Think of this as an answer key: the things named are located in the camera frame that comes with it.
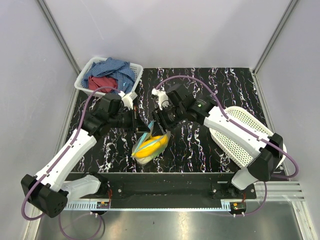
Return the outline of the yellow fake lemon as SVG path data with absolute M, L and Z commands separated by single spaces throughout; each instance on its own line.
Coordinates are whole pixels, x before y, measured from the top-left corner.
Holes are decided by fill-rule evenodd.
M 151 137 L 143 142 L 132 154 L 136 158 L 146 158 L 153 155 L 168 143 L 167 135 Z

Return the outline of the clear zip top bag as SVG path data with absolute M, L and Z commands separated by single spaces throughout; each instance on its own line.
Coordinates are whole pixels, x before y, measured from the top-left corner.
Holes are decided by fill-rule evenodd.
M 152 136 L 154 126 L 155 121 L 153 120 L 148 125 L 150 132 L 143 133 L 132 148 L 131 157 L 143 166 L 157 158 L 167 148 L 170 140 L 170 131 L 164 135 Z

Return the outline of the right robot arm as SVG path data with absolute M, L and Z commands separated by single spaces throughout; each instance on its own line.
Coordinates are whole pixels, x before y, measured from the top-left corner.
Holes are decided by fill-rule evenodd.
M 232 198 L 239 198 L 255 182 L 268 182 L 285 159 L 283 138 L 262 126 L 243 108 L 239 110 L 249 122 L 226 113 L 210 95 L 195 98 L 182 84 L 168 91 L 154 88 L 151 94 L 158 101 L 152 112 L 157 122 L 153 136 L 173 130 L 184 120 L 198 123 L 210 130 L 216 144 L 239 166 L 227 185 Z

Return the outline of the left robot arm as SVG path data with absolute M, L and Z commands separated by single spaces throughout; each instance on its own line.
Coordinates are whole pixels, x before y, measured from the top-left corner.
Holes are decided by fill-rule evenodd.
M 53 159 L 35 175 L 26 174 L 21 180 L 24 200 L 21 215 L 34 221 L 38 216 L 26 214 L 29 203 L 50 218 L 58 216 L 66 205 L 87 195 L 103 198 L 109 191 L 108 179 L 98 173 L 88 173 L 77 180 L 66 178 L 80 158 L 112 128 L 133 132 L 148 132 L 133 101 L 135 92 L 107 93 L 95 110 L 83 112 L 78 128 Z

